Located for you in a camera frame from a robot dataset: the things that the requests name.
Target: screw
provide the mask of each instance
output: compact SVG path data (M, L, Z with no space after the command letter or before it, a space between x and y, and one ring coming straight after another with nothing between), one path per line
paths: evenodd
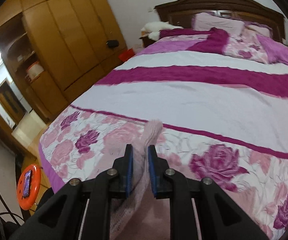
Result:
M203 179L203 183L206 185L210 185L210 184L212 184L212 182L213 182L213 180L210 177L205 177Z
M69 181L69 184L70 184L71 186L76 186L76 185L78 185L79 183L80 183L80 179L77 179L77 178L71 179L71 180Z
M173 170L173 169L167 169L167 170L165 171L165 173L166 173L166 175L172 176L172 175L175 174L175 170Z
M110 175L110 176L114 176L114 175L117 174L117 170L115 170L115 169L109 169L109 170L107 171L107 174Z

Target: floral bedspread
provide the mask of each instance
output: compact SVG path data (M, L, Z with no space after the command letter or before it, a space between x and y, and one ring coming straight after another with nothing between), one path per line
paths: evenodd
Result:
M119 157L110 149L125 147L143 128L144 122L68 107L40 140L44 169L49 166L57 176L53 188L110 168ZM288 159L170 128L164 128L156 150L186 177L211 177L270 239L279 239L288 228Z

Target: red plastic container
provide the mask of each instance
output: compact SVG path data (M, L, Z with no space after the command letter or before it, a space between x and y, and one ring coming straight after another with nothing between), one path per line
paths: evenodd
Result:
M126 62L128 61L131 57L135 56L135 52L133 49L128 49L126 51L124 51L122 54L120 54L118 56L118 58L122 61L122 62Z

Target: magenta stripe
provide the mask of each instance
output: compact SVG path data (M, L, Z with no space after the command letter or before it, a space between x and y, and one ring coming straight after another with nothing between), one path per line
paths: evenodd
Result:
M62 178L57 175L56 171L54 171L52 165L48 162L48 160L46 160L45 155L43 153L42 145L40 144L38 146L38 151L43 170L49 179L49 182L52 186L54 193L56 193L57 191L60 190L61 187L65 185L65 182L63 182Z
M259 92L288 98L288 74L267 74L216 66L137 67L113 70L96 85L128 82L189 81L217 85L245 85Z
M129 120L133 120L133 121L137 121L137 122L148 122L148 120L128 117L128 116L125 116L125 115L115 114L115 113L111 113L111 112L107 112L107 111L95 111L93 109L84 109L84 108L81 108L81 107L78 107L78 106L74 106L72 104L70 106L75 108L75 109L79 109L79 110L87 111L87 112L91 112L91 113L112 115L112 116L115 116L115 117L129 119ZM275 157L280 158L280 159L287 159L288 160L288 153L278 152L278 151L274 151L274 150L272 150L270 148L256 146L254 144L247 143L247 142L244 142L244 141L241 141L241 140L238 140L238 139L233 139L233 138L230 138L230 137L222 136L220 134L215 134L215 133L211 133L211 132L207 132L207 131L201 131L201 130L194 130L194 129L180 127L180 126L175 126L175 125L170 125L170 124L166 124L166 123L163 123L163 127L166 127L166 128L169 128L169 129L173 129L173 130L176 130L176 131L180 131L180 132L187 132L187 133L196 134L196 135L204 135L204 136L207 136L207 137L219 140L219 141L233 143L233 144L238 144L238 145L241 145L241 146L245 146L245 147L247 147L247 148L249 148L251 150L257 151L257 152L266 153L266 154L275 156Z

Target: round orange seat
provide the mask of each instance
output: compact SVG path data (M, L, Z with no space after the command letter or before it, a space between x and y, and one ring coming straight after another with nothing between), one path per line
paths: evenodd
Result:
M27 198L24 198L23 193L24 193L25 174L29 170L32 171L30 193ZM35 164L29 165L21 174L17 185L17 200L22 209L29 210L34 205L39 192L40 182L41 182L40 166Z

